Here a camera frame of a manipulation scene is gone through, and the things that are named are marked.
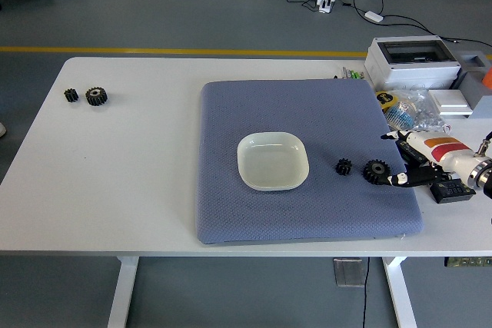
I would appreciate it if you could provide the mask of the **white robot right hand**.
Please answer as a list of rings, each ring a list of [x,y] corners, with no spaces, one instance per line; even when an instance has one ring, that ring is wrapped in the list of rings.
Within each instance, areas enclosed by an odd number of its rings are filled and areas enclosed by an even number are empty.
[[[445,172],[455,173],[468,187],[485,189],[491,159],[439,131],[392,131],[381,139],[400,139]]]

